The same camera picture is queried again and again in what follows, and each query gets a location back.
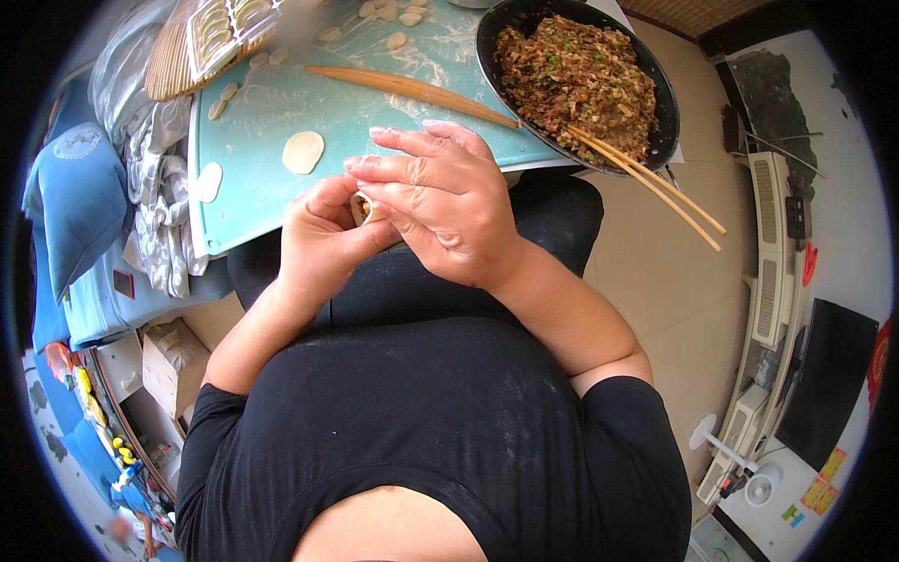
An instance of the black t-shirt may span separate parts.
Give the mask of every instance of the black t-shirt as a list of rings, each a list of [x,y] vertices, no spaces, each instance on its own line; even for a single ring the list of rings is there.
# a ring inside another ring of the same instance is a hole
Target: black t-shirt
[[[309,337],[248,397],[206,385],[184,444],[187,560],[289,560],[327,507],[404,486],[489,560],[683,560],[690,492],[662,399],[631,377],[583,400],[527,333],[450,318]]]

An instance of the black pan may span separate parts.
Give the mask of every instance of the black pan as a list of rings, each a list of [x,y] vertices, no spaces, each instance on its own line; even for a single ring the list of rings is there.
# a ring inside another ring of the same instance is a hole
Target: black pan
[[[530,36],[544,18],[556,14],[573,22],[595,25],[600,29],[609,27],[621,31],[630,38],[630,44],[636,52],[636,65],[655,81],[655,117],[659,120],[659,130],[649,133],[649,150],[646,152],[645,166],[653,171],[664,167],[674,156],[681,134],[681,114],[678,112],[671,82],[668,81],[668,76],[653,53],[649,52],[646,45],[637,39],[631,30],[596,8],[577,0],[504,0],[487,10],[477,27],[477,60],[487,78],[487,83],[509,111],[518,115],[518,105],[506,95],[503,87],[503,65],[494,60],[496,36],[510,25]],[[578,164],[605,174],[626,175],[617,167],[588,164],[571,150],[560,147],[554,138],[544,137],[542,129],[538,129],[520,115],[519,117],[524,126],[537,135],[537,138]]]

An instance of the black pants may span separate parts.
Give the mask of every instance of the black pants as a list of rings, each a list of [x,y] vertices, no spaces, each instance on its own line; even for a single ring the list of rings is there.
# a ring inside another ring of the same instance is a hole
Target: black pants
[[[519,233],[578,277],[602,222],[602,197],[585,180],[553,168],[529,170],[509,191]],[[228,275],[244,310],[278,276],[280,229],[239,246]],[[360,263],[346,287],[319,311],[315,330],[390,326],[449,317],[483,317],[521,326],[486,291],[446,281],[424,269],[408,248]]]

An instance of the wrist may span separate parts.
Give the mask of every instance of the wrist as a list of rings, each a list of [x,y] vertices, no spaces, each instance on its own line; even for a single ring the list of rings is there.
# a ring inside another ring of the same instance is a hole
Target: wrist
[[[536,266],[540,254],[545,253],[543,248],[526,238],[519,237],[519,242],[512,250],[514,257],[504,275],[490,287],[484,287],[497,300],[511,292],[527,271]]]

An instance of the bamboo mat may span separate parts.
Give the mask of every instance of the bamboo mat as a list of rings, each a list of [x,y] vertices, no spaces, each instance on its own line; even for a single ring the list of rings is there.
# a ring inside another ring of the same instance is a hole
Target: bamboo mat
[[[216,76],[255,53],[272,35],[273,31],[241,46],[234,59],[214,76],[194,82],[191,78],[191,63],[187,58],[187,22],[180,18],[178,21],[170,21],[156,37],[147,67],[147,77],[144,79],[144,90],[154,102],[166,102],[198,92]]]

